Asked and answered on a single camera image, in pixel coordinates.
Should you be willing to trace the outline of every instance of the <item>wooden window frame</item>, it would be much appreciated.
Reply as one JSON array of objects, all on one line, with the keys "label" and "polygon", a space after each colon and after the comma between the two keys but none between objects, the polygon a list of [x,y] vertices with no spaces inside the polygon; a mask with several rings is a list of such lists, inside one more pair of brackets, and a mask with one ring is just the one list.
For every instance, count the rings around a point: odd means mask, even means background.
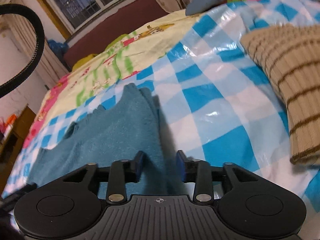
[{"label": "wooden window frame", "polygon": [[65,27],[63,22],[60,20],[59,16],[54,12],[51,8],[50,4],[46,0],[37,0],[40,6],[43,8],[47,16],[53,22],[53,24],[57,27],[58,31],[61,35],[67,40],[71,37],[70,31]]}]

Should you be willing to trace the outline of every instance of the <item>window frame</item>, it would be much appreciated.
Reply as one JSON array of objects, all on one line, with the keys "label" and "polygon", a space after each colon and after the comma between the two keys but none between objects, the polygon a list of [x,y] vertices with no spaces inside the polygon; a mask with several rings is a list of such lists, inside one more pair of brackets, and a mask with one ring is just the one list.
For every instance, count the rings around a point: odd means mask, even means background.
[{"label": "window frame", "polygon": [[66,27],[66,29],[70,32],[70,34],[74,34],[83,26],[85,26],[88,22],[90,22],[93,18],[95,18],[97,15],[99,15],[101,12],[103,12],[105,9],[108,9],[109,7],[113,6],[114,4],[118,3],[121,0],[112,0],[108,4],[104,5],[101,0],[95,0],[96,3],[100,6],[100,10],[90,16],[88,19],[86,19],[83,23],[81,23],[78,27],[74,28],[72,24],[69,22],[67,17],[63,14],[59,6],[56,4],[54,0],[45,0],[48,5],[51,7],[51,9],[54,11],[54,13],[57,15],[57,17],[60,19],[60,21],[63,23],[63,25]]}]

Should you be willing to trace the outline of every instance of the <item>black device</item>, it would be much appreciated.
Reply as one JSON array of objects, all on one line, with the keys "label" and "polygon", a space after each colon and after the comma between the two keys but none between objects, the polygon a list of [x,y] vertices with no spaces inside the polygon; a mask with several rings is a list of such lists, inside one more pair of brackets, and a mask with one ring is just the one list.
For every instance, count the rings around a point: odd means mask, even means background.
[{"label": "black device", "polygon": [[[143,159],[140,151],[134,160],[111,167],[89,163],[38,189],[29,185],[9,196],[16,202],[20,230],[27,240],[300,239],[306,207],[297,195],[236,164],[212,167],[187,159],[182,151],[177,166],[183,182],[195,183],[192,200],[187,195],[132,195],[127,200],[125,184],[139,181]],[[214,199],[213,181],[221,182],[220,199]],[[105,200],[97,197],[100,182],[108,182]]]}]

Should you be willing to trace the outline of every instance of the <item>black cable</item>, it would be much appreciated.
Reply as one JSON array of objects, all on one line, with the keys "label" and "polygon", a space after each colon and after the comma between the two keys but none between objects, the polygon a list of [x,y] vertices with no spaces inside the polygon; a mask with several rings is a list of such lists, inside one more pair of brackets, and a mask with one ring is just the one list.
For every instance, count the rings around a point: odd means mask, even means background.
[{"label": "black cable", "polygon": [[28,76],[31,75],[40,62],[45,43],[42,23],[33,10],[20,4],[3,4],[0,5],[0,15],[3,14],[18,14],[25,17],[32,24],[35,30],[36,47],[31,60],[25,66],[25,68],[21,70],[15,77],[0,86],[0,98],[17,88],[28,78]]}]

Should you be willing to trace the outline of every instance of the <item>dark red headboard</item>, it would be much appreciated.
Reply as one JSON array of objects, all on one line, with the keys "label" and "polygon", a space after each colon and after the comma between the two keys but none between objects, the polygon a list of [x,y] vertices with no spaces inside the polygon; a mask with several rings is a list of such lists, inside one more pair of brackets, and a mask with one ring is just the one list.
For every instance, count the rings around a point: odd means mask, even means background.
[{"label": "dark red headboard", "polygon": [[167,15],[156,0],[135,0],[105,19],[92,31],[74,44],[64,55],[72,67],[89,54],[103,52],[112,41],[122,34],[129,34],[142,25]]}]

